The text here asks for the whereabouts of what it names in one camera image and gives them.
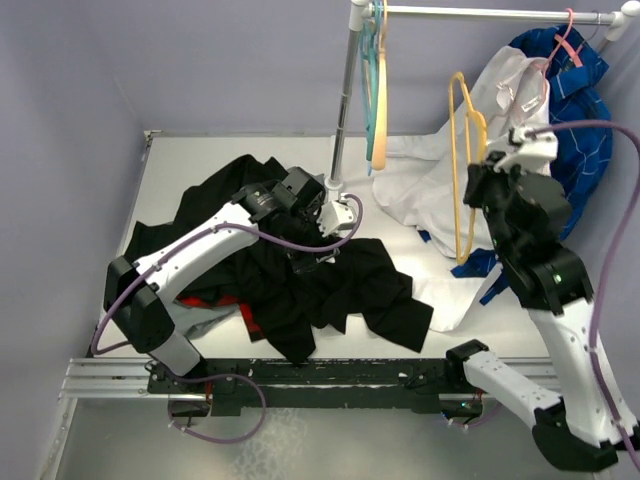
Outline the yellow plastic hanger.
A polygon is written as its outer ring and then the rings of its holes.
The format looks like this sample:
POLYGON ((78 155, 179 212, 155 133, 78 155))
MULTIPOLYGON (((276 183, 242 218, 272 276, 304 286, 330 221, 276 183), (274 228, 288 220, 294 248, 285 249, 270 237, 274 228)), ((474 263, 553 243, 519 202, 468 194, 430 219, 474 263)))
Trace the yellow plastic hanger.
POLYGON ((464 134, 466 164, 480 164, 484 161, 488 145, 488 126, 484 115, 477 110, 471 98, 469 87, 464 74, 461 71, 451 76, 448 86, 448 108, 450 120, 450 145, 451 145, 451 171, 453 189, 453 212, 454 212, 454 239, 455 239, 455 259, 458 265, 463 265, 472 253, 473 240, 475 234, 476 209, 470 208, 468 232, 466 244, 462 245, 461 229, 461 200, 459 198, 460 181, 458 175, 458 149, 457 149, 457 128, 456 113, 454 105, 455 86, 460 87, 462 94, 462 104, 465 108, 464 134))

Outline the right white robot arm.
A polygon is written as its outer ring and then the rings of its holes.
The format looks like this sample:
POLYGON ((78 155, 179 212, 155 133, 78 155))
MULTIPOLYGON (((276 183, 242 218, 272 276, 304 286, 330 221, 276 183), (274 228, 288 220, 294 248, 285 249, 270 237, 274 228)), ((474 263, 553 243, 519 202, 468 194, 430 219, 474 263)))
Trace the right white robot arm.
POLYGON ((492 152, 468 167, 464 203, 482 211, 494 251, 521 307, 544 341, 557 392, 507 366, 478 340, 446 354, 446 383, 493 396, 531 430, 543 457, 556 469, 603 472, 625 447, 639 448, 639 421, 627 407, 609 367, 598 373, 591 357, 602 343, 591 338, 594 291, 579 256, 558 240, 571 213, 563 187, 552 177, 492 152))

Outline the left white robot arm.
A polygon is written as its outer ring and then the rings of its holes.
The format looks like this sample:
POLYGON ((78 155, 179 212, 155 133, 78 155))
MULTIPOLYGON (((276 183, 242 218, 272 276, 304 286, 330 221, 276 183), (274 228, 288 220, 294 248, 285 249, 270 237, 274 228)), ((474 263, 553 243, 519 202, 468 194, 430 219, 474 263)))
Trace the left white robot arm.
POLYGON ((160 250, 134 261, 114 259, 107 270, 106 315, 93 352, 112 321, 136 352, 163 364, 182 391, 198 390, 206 378, 204 359, 178 331, 168 306, 206 271, 261 236, 278 240, 275 227, 292 226, 298 219, 313 223, 325 201, 319 180, 294 167, 271 186, 257 182, 241 187, 212 217, 160 250))

